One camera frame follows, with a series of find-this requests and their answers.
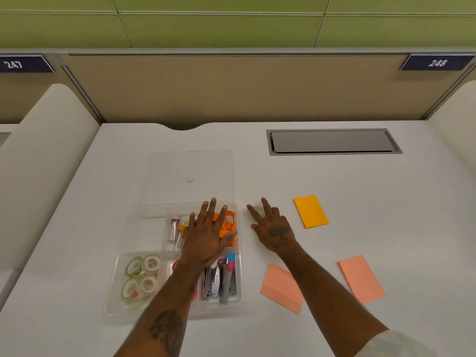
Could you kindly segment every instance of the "hand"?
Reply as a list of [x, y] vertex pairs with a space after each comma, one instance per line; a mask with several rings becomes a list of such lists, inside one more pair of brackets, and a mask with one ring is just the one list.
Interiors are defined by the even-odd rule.
[[217, 221], [213, 223], [216, 204], [217, 199], [212, 198], [207, 212], [208, 202], [203, 203], [196, 226], [195, 213], [190, 214], [188, 231], [182, 247], [181, 263], [196, 265], [200, 269], [210, 267], [237, 234], [234, 230], [220, 238], [220, 229], [225, 221], [228, 207], [223, 206]]
[[246, 206], [253, 219], [258, 222], [252, 224], [251, 229], [258, 234], [259, 241], [266, 248], [280, 256], [297, 243], [296, 238], [286, 217], [279, 215], [279, 209], [271, 208], [265, 198], [261, 198], [261, 202], [265, 210], [264, 218], [250, 204]]

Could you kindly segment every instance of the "finger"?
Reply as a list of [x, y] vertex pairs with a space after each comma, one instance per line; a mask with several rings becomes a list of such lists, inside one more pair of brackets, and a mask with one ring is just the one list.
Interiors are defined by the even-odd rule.
[[279, 215], [279, 209], [276, 207], [272, 207], [271, 211], [273, 212], [273, 216], [280, 216]]
[[221, 226], [223, 226], [223, 222], [225, 221], [225, 218], [227, 216], [227, 210], [228, 206], [224, 205], [221, 209], [220, 215], [218, 216], [217, 222], [215, 223], [215, 227], [217, 229], [221, 229]]
[[250, 204], [248, 204], [246, 206], [246, 208], [248, 209], [248, 212], [251, 214], [251, 216], [253, 217], [253, 219], [257, 222], [259, 222], [261, 219], [263, 219], [263, 217], [261, 216], [261, 214], [259, 214], [256, 209], [254, 209]]
[[265, 216], [272, 215], [273, 212], [271, 211], [271, 206], [269, 205], [268, 201], [265, 197], [261, 198], [261, 203], [263, 203], [263, 208], [265, 210]]
[[188, 218], [188, 232], [192, 232], [195, 229], [195, 213], [191, 212]]
[[217, 198], [211, 198], [210, 208], [208, 208], [207, 217], [205, 218], [205, 222], [211, 223], [213, 220], [213, 216], [215, 215], [215, 206], [217, 205]]
[[223, 238], [220, 239], [220, 249], [222, 251], [223, 249], [225, 249], [228, 243], [231, 242], [233, 238], [235, 238], [236, 234], [238, 234], [238, 232], [236, 230], [232, 230], [231, 232], [228, 232], [227, 234], [223, 236]]
[[199, 217], [197, 218], [197, 225], [200, 226], [203, 224], [205, 220], [205, 214], [207, 213], [208, 207], [208, 200], [205, 200], [202, 204], [202, 208], [200, 209]]

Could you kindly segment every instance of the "white sleeve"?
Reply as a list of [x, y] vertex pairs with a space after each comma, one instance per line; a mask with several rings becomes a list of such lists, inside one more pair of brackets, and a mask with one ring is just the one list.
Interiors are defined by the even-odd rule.
[[403, 333], [385, 331], [373, 337], [356, 357], [437, 357], [437, 354]]

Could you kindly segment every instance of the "yellow sticky note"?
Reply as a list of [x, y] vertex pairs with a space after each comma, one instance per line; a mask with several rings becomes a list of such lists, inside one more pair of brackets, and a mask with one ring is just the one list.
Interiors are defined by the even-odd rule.
[[294, 198], [294, 204], [296, 204], [297, 211], [299, 211], [306, 229], [329, 224], [324, 210], [322, 210], [321, 204], [319, 204], [318, 198], [315, 195]]

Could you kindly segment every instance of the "number sign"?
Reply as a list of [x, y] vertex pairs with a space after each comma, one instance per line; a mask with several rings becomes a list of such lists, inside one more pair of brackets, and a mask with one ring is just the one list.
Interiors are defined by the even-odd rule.
[[410, 55], [400, 70], [463, 70], [474, 57], [474, 54]]
[[0, 73], [54, 73], [41, 55], [0, 55]]

